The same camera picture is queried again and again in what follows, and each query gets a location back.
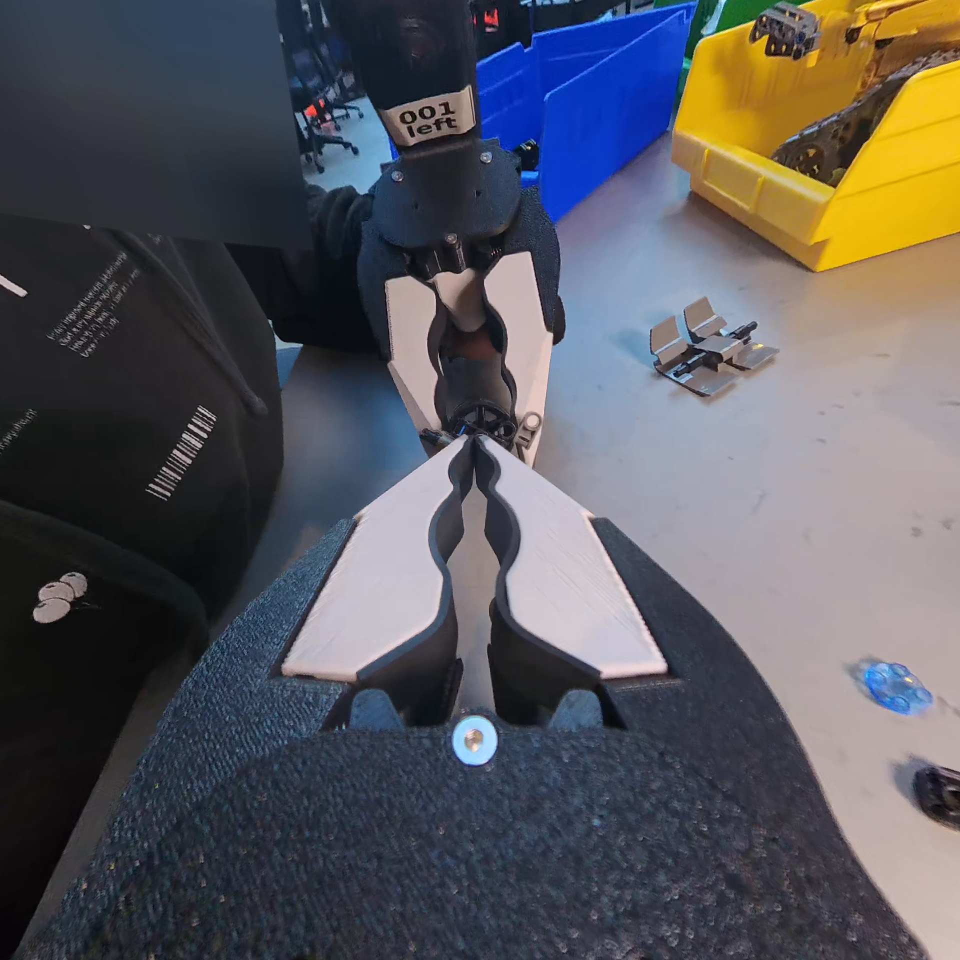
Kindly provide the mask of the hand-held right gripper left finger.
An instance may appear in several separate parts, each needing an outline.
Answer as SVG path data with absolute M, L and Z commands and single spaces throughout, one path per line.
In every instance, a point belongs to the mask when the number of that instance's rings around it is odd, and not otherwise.
M 356 514 L 283 677 L 383 690 L 414 721 L 442 716 L 458 662 L 449 559 L 471 486 L 472 441 L 457 438 Z

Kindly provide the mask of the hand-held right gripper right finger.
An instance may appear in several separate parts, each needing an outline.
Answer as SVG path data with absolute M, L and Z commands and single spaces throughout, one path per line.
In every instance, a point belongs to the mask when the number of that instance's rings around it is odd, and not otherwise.
M 484 533 L 499 564 L 487 659 L 496 713 L 539 722 L 571 690 L 656 683 L 668 662 L 596 517 L 489 438 L 476 440 Z

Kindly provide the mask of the small black grey brick assembly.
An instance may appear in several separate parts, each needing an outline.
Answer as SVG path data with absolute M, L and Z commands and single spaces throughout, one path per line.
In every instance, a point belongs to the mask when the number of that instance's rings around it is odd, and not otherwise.
M 523 414 L 519 421 L 515 421 L 517 425 L 517 430 L 513 442 L 510 445 L 500 444 L 495 441 L 501 447 L 507 450 L 531 450 L 533 446 L 534 439 L 537 438 L 542 425 L 543 417 L 538 414 L 536 411 L 528 412 Z M 424 428 L 418 431 L 419 439 L 425 444 L 430 445 L 434 448 L 445 447 L 448 444 L 452 443 L 454 440 L 461 438 L 454 438 L 450 436 L 446 429 L 430 429 Z

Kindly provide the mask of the black toy wheel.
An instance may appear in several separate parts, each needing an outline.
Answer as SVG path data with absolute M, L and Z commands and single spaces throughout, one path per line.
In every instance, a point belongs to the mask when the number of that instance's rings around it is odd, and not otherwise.
M 450 436 L 482 435 L 510 446 L 518 426 L 511 415 L 492 401 L 463 402 L 449 415 L 445 430 Z

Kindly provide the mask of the person's left forearm black sleeve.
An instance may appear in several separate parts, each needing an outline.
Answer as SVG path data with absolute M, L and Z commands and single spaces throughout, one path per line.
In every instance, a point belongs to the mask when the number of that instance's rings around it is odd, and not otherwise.
M 311 245 L 226 244 L 275 335 L 288 343 L 379 356 L 364 312 L 357 261 L 375 189 L 306 188 Z

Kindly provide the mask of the person's left hand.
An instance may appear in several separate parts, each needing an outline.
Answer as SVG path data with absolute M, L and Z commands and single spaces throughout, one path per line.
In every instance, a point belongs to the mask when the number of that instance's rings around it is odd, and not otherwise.
M 486 362 L 500 358 L 500 351 L 486 326 L 471 331 L 462 330 L 455 325 L 449 326 L 444 334 L 440 354 L 451 361 L 464 359 Z

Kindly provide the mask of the blue plastic bin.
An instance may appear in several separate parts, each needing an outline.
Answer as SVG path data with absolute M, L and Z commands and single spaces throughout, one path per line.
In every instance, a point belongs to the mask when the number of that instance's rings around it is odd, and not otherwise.
M 484 138 L 534 140 L 522 174 L 559 222 L 667 132 L 696 2 L 535 33 L 477 64 Z

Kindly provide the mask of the grey panel brick assembly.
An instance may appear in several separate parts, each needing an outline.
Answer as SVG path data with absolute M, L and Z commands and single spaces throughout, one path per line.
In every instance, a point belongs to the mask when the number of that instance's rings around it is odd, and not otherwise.
M 717 330 L 736 329 L 738 327 L 729 327 L 726 319 L 716 312 L 711 301 L 703 296 L 686 306 L 681 318 L 670 316 L 650 330 L 649 349 L 653 368 L 660 376 L 701 398 L 720 394 L 735 384 L 740 374 L 760 369 L 779 354 L 777 348 L 754 337 L 757 329 L 750 335 L 751 343 L 754 344 L 750 357 L 753 366 L 751 370 L 739 371 L 725 364 L 719 366 L 718 370 L 700 367 L 686 376 L 677 376 L 673 370 L 691 349 L 690 331 L 704 337 Z

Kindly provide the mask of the dark metal rod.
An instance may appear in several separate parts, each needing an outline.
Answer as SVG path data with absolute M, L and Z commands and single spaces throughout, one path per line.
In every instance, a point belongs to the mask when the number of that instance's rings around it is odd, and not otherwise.
M 718 371 L 724 364 L 739 372 L 752 370 L 751 357 L 755 345 L 751 335 L 757 326 L 752 321 L 735 330 L 719 329 L 703 337 L 690 331 L 691 348 L 674 367 L 673 373 L 677 377 L 685 377 L 704 367 Z

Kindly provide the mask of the person's black printed hoodie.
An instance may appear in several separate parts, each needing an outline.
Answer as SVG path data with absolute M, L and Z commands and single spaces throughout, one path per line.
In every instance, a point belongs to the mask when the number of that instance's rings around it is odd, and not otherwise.
M 1 934 L 149 676 L 202 650 L 279 486 L 270 324 L 227 246 L 2 215 Z

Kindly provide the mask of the green plastic bin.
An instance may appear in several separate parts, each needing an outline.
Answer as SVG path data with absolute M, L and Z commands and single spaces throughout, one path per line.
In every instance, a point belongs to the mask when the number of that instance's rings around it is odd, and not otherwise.
M 690 73 L 692 59 L 702 39 L 736 28 L 756 18 L 766 9 L 765 1 L 698 1 L 693 12 L 689 36 L 678 78 L 674 111 L 678 111 Z

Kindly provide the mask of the blue translucent round brick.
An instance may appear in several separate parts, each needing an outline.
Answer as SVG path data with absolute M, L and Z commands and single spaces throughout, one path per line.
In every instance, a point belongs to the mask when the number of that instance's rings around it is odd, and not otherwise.
M 921 716 L 934 703 L 930 690 L 903 664 L 871 660 L 862 664 L 860 678 L 870 699 L 891 713 Z

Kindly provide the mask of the yellow plastic bin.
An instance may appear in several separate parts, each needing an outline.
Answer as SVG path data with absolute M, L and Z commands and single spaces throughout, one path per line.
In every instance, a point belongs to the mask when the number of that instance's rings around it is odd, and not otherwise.
M 815 272 L 958 233 L 958 60 L 906 78 L 876 122 L 852 122 L 835 185 L 774 160 L 789 138 L 883 76 L 958 50 L 958 2 L 809 2 L 818 47 L 769 56 L 755 20 L 697 45 L 671 160 L 691 190 Z

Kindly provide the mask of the yellow toy robot model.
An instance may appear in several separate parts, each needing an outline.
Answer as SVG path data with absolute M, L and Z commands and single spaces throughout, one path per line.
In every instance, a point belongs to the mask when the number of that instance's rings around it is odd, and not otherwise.
M 908 80 L 958 62 L 958 2 L 846 2 L 838 49 L 867 49 L 850 102 L 787 138 L 771 161 L 825 186 L 840 185 Z

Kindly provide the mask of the small black round brick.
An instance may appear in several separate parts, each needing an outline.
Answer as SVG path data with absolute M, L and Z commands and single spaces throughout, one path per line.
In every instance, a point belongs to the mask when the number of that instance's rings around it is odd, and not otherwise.
M 959 831 L 959 771 L 938 765 L 923 766 L 914 774 L 913 790 L 924 815 Z

